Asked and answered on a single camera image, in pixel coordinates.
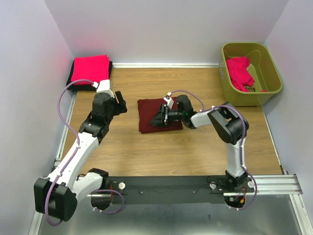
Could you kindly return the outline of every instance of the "wooden table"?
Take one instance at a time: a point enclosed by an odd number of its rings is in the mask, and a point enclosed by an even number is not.
[[[225,144],[213,126],[195,130],[141,134],[137,101],[164,97],[184,89],[206,105],[225,102],[218,68],[113,69],[113,90],[121,91],[128,112],[114,117],[110,131],[90,155],[82,173],[93,167],[111,176],[223,175],[227,166]],[[91,111],[95,92],[78,92],[70,124],[78,131]],[[196,111],[201,105],[190,97]],[[281,174],[262,107],[238,108],[250,129],[245,144],[246,165],[252,174]],[[64,147],[74,142],[69,131]]]

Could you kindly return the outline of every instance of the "folded red cloth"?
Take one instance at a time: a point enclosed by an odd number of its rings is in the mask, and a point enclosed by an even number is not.
[[[226,60],[229,76],[233,86],[242,91],[249,92],[245,86],[253,86],[254,79],[246,70],[250,65],[250,60],[247,57],[235,57]]]
[[[173,97],[174,105],[172,109],[177,109],[176,97]],[[139,111],[139,131],[141,133],[152,133],[162,131],[182,130],[181,121],[172,122],[168,127],[153,127],[149,122],[159,111],[161,104],[166,104],[164,99],[140,99],[138,100]]]
[[[110,58],[106,55],[81,57],[74,59],[74,72],[71,81],[88,79],[99,83],[109,79]],[[85,85],[88,82],[78,82],[76,85]]]

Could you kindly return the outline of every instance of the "purple cable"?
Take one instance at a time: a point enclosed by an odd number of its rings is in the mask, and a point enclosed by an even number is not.
[[[188,93],[190,95],[192,95],[194,98],[196,98],[202,105],[202,110],[204,110],[204,103],[193,93],[189,92],[189,91],[186,91],[186,90],[175,90],[175,91],[172,91],[171,93],[175,93],[175,92],[185,92],[185,93]]]
[[[239,117],[239,119],[240,119],[240,121],[241,121],[241,124],[242,124],[242,126],[243,126],[243,133],[242,133],[242,137],[241,137],[241,140],[240,140],[240,146],[239,146],[240,165],[241,165],[241,168],[242,168],[242,169],[250,176],[250,178],[253,180],[254,185],[255,185],[255,191],[254,191],[254,196],[253,196],[252,200],[251,200],[246,206],[244,206],[244,207],[242,207],[242,208],[235,208],[235,207],[232,207],[232,208],[234,208],[234,209],[236,209],[236,210],[237,210],[237,209],[238,209],[238,210],[244,210],[244,209],[248,208],[248,207],[254,202],[254,200],[255,200],[255,198],[256,198],[256,195],[257,195],[257,191],[258,191],[258,187],[257,187],[256,181],[255,181],[255,178],[248,172],[248,170],[246,169],[246,167],[243,167],[243,149],[242,149],[242,144],[243,144],[243,142],[244,142],[245,135],[246,135],[246,124],[245,124],[245,121],[244,121],[244,119],[243,119],[243,116],[242,116],[235,108],[230,107],[230,106],[228,106],[228,105],[218,105],[218,106],[214,106],[214,108],[212,108],[212,109],[203,110],[202,113],[203,113],[203,112],[211,112],[211,111],[213,111],[215,108],[228,108],[228,109],[231,109],[232,111],[234,111],[234,112],[238,115],[238,117]]]
[[[71,85],[73,85],[73,84],[75,84],[75,83],[77,83],[77,82],[90,82],[91,84],[93,84],[92,81],[87,80],[87,79],[80,79],[80,80],[76,80],[76,81],[74,81],[74,82],[71,82],[71,83],[69,83],[69,84],[64,88],[64,90],[63,90],[63,92],[61,93],[60,98],[59,98],[59,100],[58,100],[58,107],[57,107],[57,109],[58,109],[58,115],[59,115],[61,121],[65,124],[65,126],[67,126],[67,127],[75,134],[76,139],[77,139],[77,144],[78,144],[78,147],[75,148],[75,150],[74,150],[72,156],[69,158],[69,160],[65,163],[65,165],[64,165],[64,166],[62,167],[62,169],[60,170],[60,174],[62,174],[62,173],[64,172],[64,170],[66,169],[66,167],[68,166],[68,164],[69,164],[69,163],[72,161],[72,159],[74,158],[75,154],[76,154],[77,151],[78,151],[79,143],[80,143],[78,133],[77,133],[69,124],[67,124],[67,122],[66,122],[65,119],[63,118],[63,116],[62,116],[62,114],[61,114],[61,111],[60,111],[60,103],[61,103],[61,99],[62,99],[64,93],[67,91],[67,89],[68,89]],[[50,188],[49,188],[49,190],[48,190],[47,196],[46,196],[46,198],[45,198],[45,219],[47,220],[48,224],[50,224],[51,226],[58,226],[58,225],[61,224],[61,222],[62,222],[62,220],[60,220],[60,221],[57,222],[57,223],[52,222],[51,219],[50,219],[50,217],[49,217],[49,213],[48,213],[48,206],[49,206],[50,196],[51,196],[52,190],[53,190],[53,188],[54,188],[54,186],[55,186],[55,184],[57,183],[57,181],[58,181],[59,178],[60,178],[59,175],[58,175],[57,177],[55,177],[55,180],[52,182],[52,184],[51,184],[51,186],[50,186]]]
[[[122,199],[122,205],[121,205],[117,210],[112,211],[112,212],[111,212],[111,211],[99,210],[97,207],[94,207],[94,210],[96,210],[96,211],[98,211],[98,212],[100,212],[100,213],[104,213],[104,214],[115,214],[115,213],[118,213],[119,211],[121,211],[121,209],[122,209],[123,206],[124,206],[124,203],[125,203],[124,197],[123,197],[123,195],[122,195],[120,192],[118,192],[118,191],[116,191],[116,190],[113,190],[113,189],[99,189],[99,190],[96,190],[96,191],[93,191],[93,192],[114,192],[114,193],[118,194],[118,195],[121,197],[121,199]]]

